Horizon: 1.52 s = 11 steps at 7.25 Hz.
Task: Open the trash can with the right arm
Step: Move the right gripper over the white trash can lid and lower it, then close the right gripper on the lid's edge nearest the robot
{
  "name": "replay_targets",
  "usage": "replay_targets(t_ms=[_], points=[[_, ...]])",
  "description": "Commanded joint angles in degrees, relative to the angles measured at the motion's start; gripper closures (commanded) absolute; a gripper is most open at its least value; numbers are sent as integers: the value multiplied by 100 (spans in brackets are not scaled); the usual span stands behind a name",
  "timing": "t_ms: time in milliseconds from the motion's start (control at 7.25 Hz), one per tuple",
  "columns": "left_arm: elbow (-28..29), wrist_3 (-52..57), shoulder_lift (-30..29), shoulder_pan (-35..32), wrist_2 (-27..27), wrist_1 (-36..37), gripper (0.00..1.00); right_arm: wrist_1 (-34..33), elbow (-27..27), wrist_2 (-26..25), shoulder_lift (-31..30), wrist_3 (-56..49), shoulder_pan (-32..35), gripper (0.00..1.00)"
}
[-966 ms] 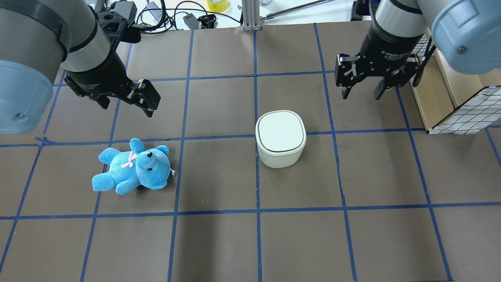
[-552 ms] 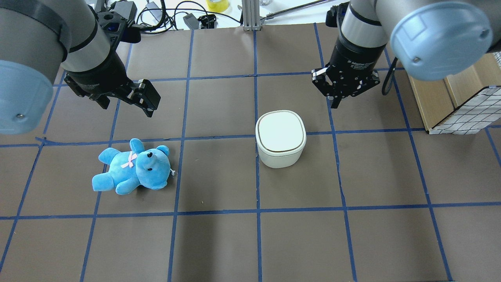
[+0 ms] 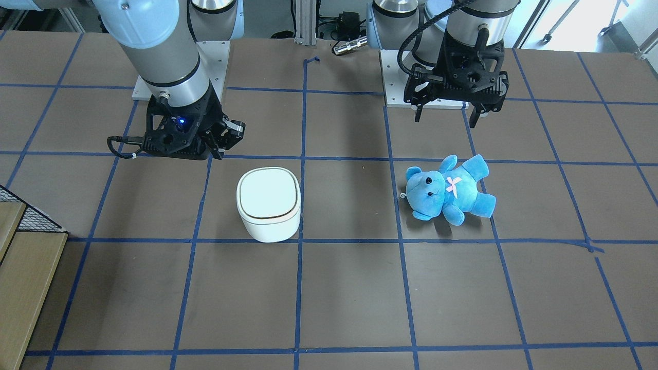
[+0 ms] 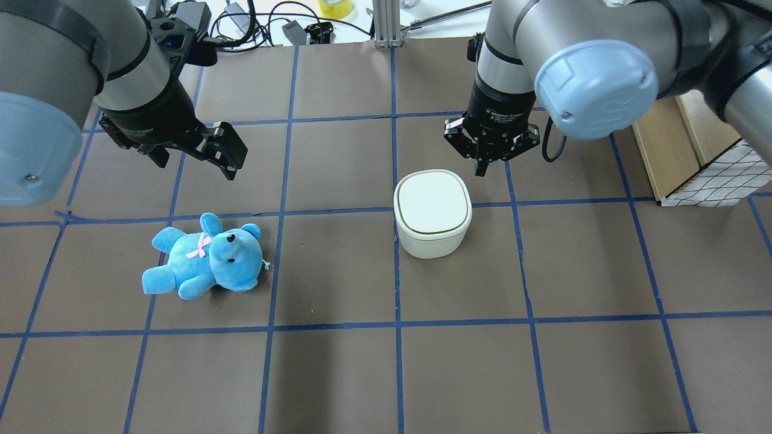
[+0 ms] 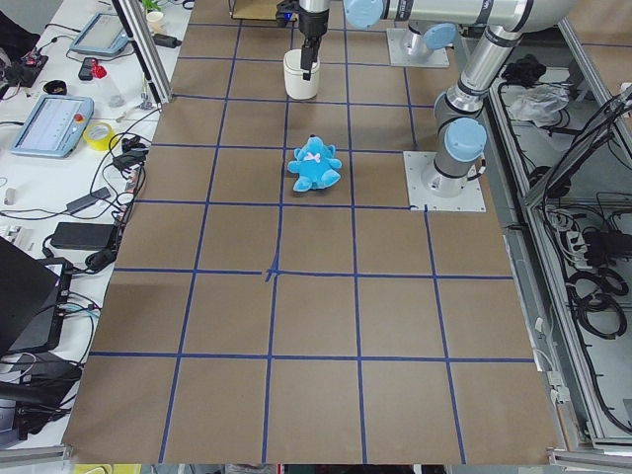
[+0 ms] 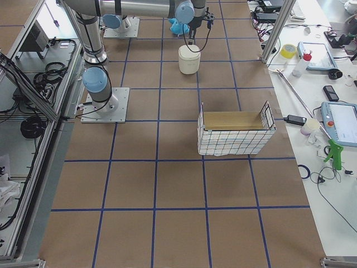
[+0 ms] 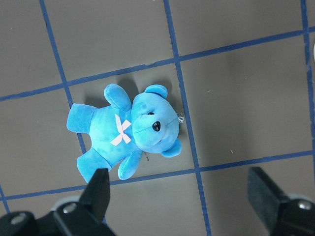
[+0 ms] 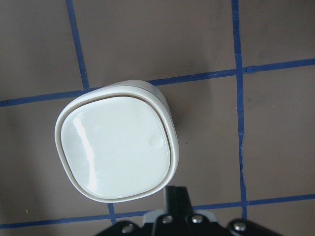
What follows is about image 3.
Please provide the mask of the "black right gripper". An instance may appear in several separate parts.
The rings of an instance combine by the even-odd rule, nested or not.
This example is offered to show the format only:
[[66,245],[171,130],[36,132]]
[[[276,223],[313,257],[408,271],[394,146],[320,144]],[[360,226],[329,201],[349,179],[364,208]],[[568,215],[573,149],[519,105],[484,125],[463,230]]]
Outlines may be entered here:
[[151,97],[141,149],[147,154],[176,159],[221,160],[243,138],[245,124],[223,119],[214,88],[209,86],[199,100],[172,107],[165,98]]

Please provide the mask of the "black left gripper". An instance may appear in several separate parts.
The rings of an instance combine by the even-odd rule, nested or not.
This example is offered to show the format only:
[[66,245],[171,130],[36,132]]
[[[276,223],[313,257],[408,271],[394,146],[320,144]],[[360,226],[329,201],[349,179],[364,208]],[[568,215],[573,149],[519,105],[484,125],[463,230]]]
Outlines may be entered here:
[[503,40],[466,45],[445,34],[435,67],[414,65],[405,85],[404,102],[414,106],[414,122],[420,122],[425,104],[436,99],[470,103],[470,129],[488,112],[501,110],[509,86],[508,73],[501,70],[504,49]]

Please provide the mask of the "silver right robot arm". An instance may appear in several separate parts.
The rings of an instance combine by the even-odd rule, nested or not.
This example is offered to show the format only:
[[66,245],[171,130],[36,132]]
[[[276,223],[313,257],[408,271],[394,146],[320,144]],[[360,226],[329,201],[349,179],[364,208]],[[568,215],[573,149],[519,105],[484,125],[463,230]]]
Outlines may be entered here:
[[242,1],[89,1],[103,26],[122,47],[150,91],[143,136],[110,136],[156,157],[221,160],[245,134],[245,123],[229,119],[221,90],[204,65],[199,44],[244,35]]

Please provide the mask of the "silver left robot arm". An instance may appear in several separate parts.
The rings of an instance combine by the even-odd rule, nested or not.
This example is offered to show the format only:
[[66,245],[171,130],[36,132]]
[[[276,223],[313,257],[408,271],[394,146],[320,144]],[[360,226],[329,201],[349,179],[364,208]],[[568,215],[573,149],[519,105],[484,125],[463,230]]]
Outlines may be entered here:
[[472,106],[468,120],[499,112],[507,96],[502,70],[504,35],[517,1],[373,1],[367,41],[381,63],[402,81],[398,103],[421,118],[423,108],[447,101]]

